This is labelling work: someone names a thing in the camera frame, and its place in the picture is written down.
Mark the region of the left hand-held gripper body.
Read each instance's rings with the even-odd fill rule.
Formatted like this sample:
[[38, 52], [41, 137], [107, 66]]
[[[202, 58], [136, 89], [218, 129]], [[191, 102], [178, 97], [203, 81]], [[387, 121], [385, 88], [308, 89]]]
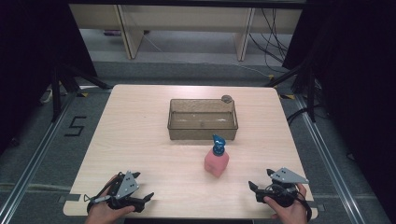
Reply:
[[139, 199], [132, 197], [132, 194], [137, 191], [138, 188], [139, 186], [136, 179], [132, 177], [131, 171], [127, 171], [125, 174], [118, 173], [107, 192], [110, 196], [107, 205], [115, 210], [132, 205], [136, 213], [141, 213], [145, 205], [140, 204]]

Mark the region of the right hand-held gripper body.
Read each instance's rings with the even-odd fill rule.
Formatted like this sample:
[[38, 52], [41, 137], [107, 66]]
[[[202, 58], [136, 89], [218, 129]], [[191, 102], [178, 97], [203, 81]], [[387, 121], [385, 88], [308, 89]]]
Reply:
[[263, 198], [268, 196], [282, 207], [289, 207], [297, 199], [299, 190], [298, 184], [308, 184], [309, 180], [302, 177], [286, 167], [282, 167], [269, 176], [272, 184], [265, 189], [258, 189], [255, 192], [256, 201], [264, 203]]

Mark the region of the pink bottle with blue cap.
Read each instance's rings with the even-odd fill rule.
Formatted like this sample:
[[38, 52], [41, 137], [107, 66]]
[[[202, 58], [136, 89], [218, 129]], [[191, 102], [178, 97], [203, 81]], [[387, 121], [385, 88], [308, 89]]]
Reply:
[[230, 157], [225, 150], [226, 141], [216, 134], [212, 137], [214, 145], [205, 156], [204, 167], [213, 176], [220, 177], [227, 168]]

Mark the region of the clear brown plastic box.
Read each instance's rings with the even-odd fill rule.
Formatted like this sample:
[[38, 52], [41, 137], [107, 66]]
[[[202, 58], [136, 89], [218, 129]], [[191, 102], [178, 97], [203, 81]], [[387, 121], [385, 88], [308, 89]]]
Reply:
[[220, 99], [171, 99], [167, 129], [171, 140], [211, 140], [213, 134], [234, 140], [234, 100], [226, 104]]

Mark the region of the person's right hand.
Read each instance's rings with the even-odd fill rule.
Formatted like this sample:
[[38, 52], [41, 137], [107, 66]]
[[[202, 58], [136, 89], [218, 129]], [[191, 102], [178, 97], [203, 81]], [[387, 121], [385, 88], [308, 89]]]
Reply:
[[289, 207], [282, 207], [276, 201], [266, 196], [263, 198], [266, 204], [275, 212], [271, 215], [271, 219], [279, 219], [283, 224], [307, 224], [307, 211], [299, 202], [294, 201]]

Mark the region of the person's left hand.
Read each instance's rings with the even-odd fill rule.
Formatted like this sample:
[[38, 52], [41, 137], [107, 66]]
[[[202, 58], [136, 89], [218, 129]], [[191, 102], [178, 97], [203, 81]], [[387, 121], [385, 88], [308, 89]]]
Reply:
[[115, 224], [121, 217], [125, 217], [133, 211], [132, 205], [113, 210], [107, 203], [100, 202], [91, 207], [84, 224]]

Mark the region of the black metal stand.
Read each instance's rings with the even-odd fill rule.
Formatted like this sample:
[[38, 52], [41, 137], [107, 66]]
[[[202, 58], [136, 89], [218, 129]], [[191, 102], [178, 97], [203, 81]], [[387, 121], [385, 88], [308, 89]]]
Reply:
[[88, 73], [76, 68], [67, 63], [58, 63], [51, 71], [51, 87], [52, 87], [52, 105], [53, 114], [51, 121], [54, 122], [60, 117], [62, 110], [60, 85], [63, 85], [67, 92], [78, 93], [80, 86], [75, 80], [75, 77], [81, 77], [96, 87], [103, 90], [111, 90], [112, 86], [99, 80], [96, 76], [91, 76]]
[[294, 93], [305, 92], [307, 96], [307, 106], [302, 109], [302, 112], [306, 112], [308, 117], [311, 118], [313, 122], [315, 122], [315, 76], [311, 66], [308, 63], [297, 65], [295, 68], [289, 70], [289, 72], [283, 74], [282, 76], [272, 79], [269, 83], [265, 84], [265, 87], [273, 88], [274, 86], [291, 77], [295, 77], [290, 87], [291, 90]]

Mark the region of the black curtain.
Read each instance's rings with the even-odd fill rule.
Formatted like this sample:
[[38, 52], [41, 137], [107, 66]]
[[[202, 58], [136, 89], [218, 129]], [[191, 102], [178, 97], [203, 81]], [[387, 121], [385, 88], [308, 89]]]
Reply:
[[54, 70], [94, 77], [68, 0], [0, 0], [0, 155], [22, 129]]
[[308, 61], [348, 149], [396, 224], [396, 0], [304, 0], [284, 67]]

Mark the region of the beige wooden desk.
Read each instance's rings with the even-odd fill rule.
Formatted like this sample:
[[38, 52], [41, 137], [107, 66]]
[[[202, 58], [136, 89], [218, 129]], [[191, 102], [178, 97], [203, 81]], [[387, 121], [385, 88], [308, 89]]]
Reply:
[[145, 31], [194, 31], [232, 33], [236, 59], [245, 60], [248, 35], [291, 35], [300, 9], [237, 7], [162, 7], [71, 4], [80, 29], [119, 30], [127, 57], [136, 57]]

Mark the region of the metal floor rail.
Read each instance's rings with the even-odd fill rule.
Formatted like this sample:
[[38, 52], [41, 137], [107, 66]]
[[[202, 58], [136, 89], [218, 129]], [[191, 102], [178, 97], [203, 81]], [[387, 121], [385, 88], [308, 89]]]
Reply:
[[55, 118], [50, 118], [50, 123], [45, 129], [43, 137], [40, 139], [38, 146], [32, 157], [19, 175], [18, 181], [12, 185], [12, 189], [0, 207], [0, 224], [8, 224], [17, 210], [21, 200], [28, 189], [36, 171], [41, 162], [44, 160], [59, 127], [64, 119], [67, 109], [73, 103], [77, 95], [75, 93], [67, 93], [64, 103], [61, 105], [61, 111]]
[[304, 123], [310, 132], [311, 137], [316, 145], [318, 153], [322, 158], [324, 166], [329, 174], [329, 177], [332, 181], [333, 186], [341, 200], [342, 205], [344, 206], [346, 213], [352, 224], [368, 224], [366, 219], [362, 215], [362, 211], [360, 210], [357, 201], [354, 199], [349, 187], [345, 179], [342, 177], [341, 172], [339, 171], [330, 150], [328, 149], [317, 124], [311, 120], [309, 115], [304, 112], [303, 113]]

